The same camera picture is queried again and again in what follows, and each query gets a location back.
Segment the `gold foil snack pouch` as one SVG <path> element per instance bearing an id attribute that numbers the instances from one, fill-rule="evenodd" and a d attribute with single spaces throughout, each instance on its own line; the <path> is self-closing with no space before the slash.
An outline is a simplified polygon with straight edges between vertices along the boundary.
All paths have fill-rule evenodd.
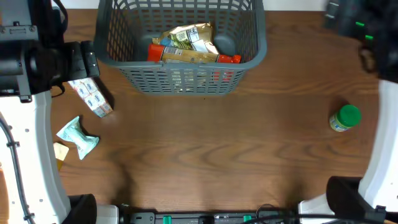
<path id="1" fill-rule="evenodd" d="M 178 49 L 219 54 L 213 44 L 213 27 L 210 22 L 178 26 L 154 37 L 152 43 Z"/>

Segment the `green lidded jar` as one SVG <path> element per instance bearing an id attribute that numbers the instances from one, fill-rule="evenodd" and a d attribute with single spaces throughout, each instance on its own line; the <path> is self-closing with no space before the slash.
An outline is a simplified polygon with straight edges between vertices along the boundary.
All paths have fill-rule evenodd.
<path id="1" fill-rule="evenodd" d="M 358 125 L 361 121 L 361 111 L 354 105 L 344 105 L 330 116 L 330 127 L 337 132 L 344 132 Z"/>

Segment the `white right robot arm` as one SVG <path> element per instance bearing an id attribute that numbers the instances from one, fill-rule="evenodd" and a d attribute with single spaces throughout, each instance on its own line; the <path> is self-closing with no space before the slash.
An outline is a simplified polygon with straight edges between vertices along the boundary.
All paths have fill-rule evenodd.
<path id="1" fill-rule="evenodd" d="M 361 42 L 363 69 L 379 79 L 379 120 L 363 177 L 330 177 L 326 193 L 298 205 L 284 223 L 384 223 L 397 221 L 397 1 L 336 0 L 325 25 Z"/>

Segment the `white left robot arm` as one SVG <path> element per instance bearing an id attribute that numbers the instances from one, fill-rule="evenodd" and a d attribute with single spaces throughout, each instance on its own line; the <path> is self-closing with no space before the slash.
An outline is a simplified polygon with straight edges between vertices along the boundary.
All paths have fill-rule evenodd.
<path id="1" fill-rule="evenodd" d="M 53 148 L 51 89 L 100 74 L 90 41 L 65 42 L 60 1 L 1 2 L 1 164 L 9 223 L 95 223 L 91 194 L 68 196 Z"/>

